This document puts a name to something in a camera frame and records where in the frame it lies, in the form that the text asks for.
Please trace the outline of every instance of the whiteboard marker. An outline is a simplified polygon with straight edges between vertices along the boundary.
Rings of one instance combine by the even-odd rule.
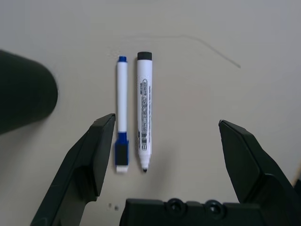
[[[115,143],[115,165],[117,173],[128,169],[127,139],[127,57],[120,56],[117,62],[117,125],[118,138]]]
[[[151,95],[152,54],[139,52],[137,55],[137,109],[138,109],[138,154],[144,172],[151,158]]]

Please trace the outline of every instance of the black cylindrical object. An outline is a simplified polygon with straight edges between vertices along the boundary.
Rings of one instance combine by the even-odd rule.
[[[0,50],[0,134],[50,115],[57,95],[47,68]]]

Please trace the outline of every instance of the blue marker cap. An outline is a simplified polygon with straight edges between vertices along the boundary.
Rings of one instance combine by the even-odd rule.
[[[127,62],[127,57],[126,56],[119,56],[118,62]]]

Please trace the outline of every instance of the blue marker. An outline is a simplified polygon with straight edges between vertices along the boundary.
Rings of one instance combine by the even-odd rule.
[[[117,125],[118,139],[115,143],[115,165],[117,173],[128,169],[127,139],[127,57],[120,56],[117,62]]]

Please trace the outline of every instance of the black marker cap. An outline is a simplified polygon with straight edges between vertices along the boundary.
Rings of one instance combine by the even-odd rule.
[[[137,60],[152,60],[151,52],[139,52],[137,54]]]

